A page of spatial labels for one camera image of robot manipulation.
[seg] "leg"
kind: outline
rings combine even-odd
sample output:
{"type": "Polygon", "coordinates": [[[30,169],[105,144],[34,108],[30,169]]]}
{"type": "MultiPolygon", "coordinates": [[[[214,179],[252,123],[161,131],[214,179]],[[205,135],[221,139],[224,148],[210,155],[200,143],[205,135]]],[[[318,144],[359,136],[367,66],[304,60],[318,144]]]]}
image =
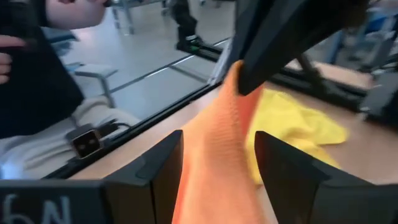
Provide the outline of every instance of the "leg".
{"type": "Polygon", "coordinates": [[[166,16],[169,13],[168,0],[162,0],[162,16],[166,16]]]}
{"type": "Polygon", "coordinates": [[[134,28],[132,25],[132,16],[130,14],[131,12],[130,12],[130,8],[129,8],[128,0],[121,0],[121,2],[122,2],[122,6],[123,6],[123,11],[127,18],[127,23],[129,25],[129,33],[134,34],[134,28]]]}
{"type": "Polygon", "coordinates": [[[112,7],[112,14],[114,19],[114,25],[116,26],[117,29],[120,29],[119,14],[116,7],[112,7]]]}
{"type": "Polygon", "coordinates": [[[188,0],[171,0],[170,8],[172,17],[178,24],[178,33],[195,35],[198,22],[190,13],[188,0]]]}
{"type": "MultiPolygon", "coordinates": [[[[133,116],[108,106],[105,97],[85,100],[73,114],[79,125],[99,126],[112,119],[131,126],[139,122],[133,116]]],[[[32,136],[17,136],[0,140],[1,179],[41,179],[63,167],[75,157],[65,140],[66,133],[75,129],[72,119],[65,119],[32,136]]],[[[121,133],[121,128],[113,135],[121,133]]]]}
{"type": "Polygon", "coordinates": [[[337,56],[340,51],[343,39],[344,31],[340,30],[329,37],[331,41],[330,48],[326,51],[326,57],[323,62],[334,65],[337,61],[337,56]]]}
{"type": "Polygon", "coordinates": [[[178,24],[177,50],[194,54],[204,43],[196,34],[198,21],[190,13],[188,0],[171,0],[170,9],[178,24]]]}

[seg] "yellow towel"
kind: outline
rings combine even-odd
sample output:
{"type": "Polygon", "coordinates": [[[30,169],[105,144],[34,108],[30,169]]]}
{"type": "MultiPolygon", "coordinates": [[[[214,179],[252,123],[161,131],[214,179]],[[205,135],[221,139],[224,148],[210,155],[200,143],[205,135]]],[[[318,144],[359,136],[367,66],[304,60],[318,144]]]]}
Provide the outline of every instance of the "yellow towel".
{"type": "Polygon", "coordinates": [[[337,168],[337,162],[320,145],[339,144],[348,137],[343,127],[322,112],[304,107],[286,93],[264,89],[246,136],[248,162],[257,184],[262,184],[262,180],[254,153],[256,131],[265,131],[337,168]]]}

